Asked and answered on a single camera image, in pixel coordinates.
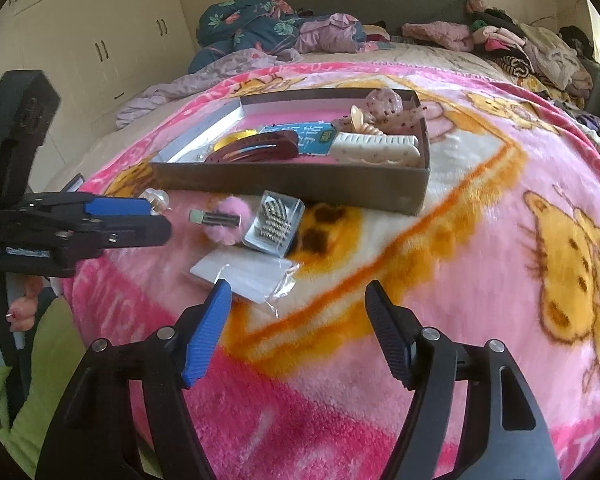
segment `pink fluffy ball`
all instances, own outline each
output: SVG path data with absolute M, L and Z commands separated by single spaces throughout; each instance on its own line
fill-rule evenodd
M 237 196 L 229 196 L 216 206 L 214 212 L 238 215 L 240 217 L 240 227 L 205 225 L 203 226 L 205 235 L 212 242 L 222 245 L 235 245 L 242 240 L 251 225 L 252 213 L 249 204 Z

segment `metal screw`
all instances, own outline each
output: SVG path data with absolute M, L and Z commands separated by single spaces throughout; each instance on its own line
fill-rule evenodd
M 175 335 L 176 331 L 173 329 L 173 326 L 163 326 L 158 330 L 158 339 L 162 339 L 163 341 L 168 341 Z
M 491 348 L 491 350 L 493 350 L 494 352 L 501 354 L 502 352 L 504 352 L 505 346 L 502 341 L 492 339 L 491 341 L 489 341 L 489 348 Z
M 424 339 L 428 339 L 429 341 L 437 341 L 440 339 L 440 332 L 438 332 L 435 328 L 427 326 L 422 329 L 422 336 Z
M 102 352 L 109 343 L 107 343 L 106 339 L 96 339 L 93 343 L 91 343 L 91 350 L 94 352 Z

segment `open box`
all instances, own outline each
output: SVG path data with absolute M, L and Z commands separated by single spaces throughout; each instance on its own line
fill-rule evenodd
M 244 195 L 272 190 L 304 202 L 417 215 L 422 209 L 430 172 L 429 135 L 424 119 L 409 132 L 418 137 L 420 150 L 420 162 L 414 168 L 320 164 L 319 155 L 312 156 L 309 163 L 202 162 L 201 148 L 229 133 L 265 124 L 330 122 L 347 115 L 352 105 L 363 106 L 371 90 L 320 88 L 228 99 L 150 161 L 154 177 L 163 189 Z M 395 92 L 402 98 L 405 109 L 420 106 L 416 92 L 401 89 Z

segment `white packet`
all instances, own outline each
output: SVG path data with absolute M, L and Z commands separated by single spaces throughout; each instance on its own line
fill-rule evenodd
M 293 289 L 296 284 L 293 274 L 298 269 L 298 264 L 285 258 L 230 246 L 212 251 L 189 272 L 209 283 L 227 280 L 234 294 L 267 306 L 278 317 L 275 300 Z

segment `blue card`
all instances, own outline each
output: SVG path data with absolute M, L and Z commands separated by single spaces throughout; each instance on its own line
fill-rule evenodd
M 265 126 L 260 133 L 279 132 L 280 130 L 293 130 L 298 134 L 298 151 L 301 155 L 326 155 L 336 137 L 336 130 L 331 123 L 319 121 L 274 124 Z

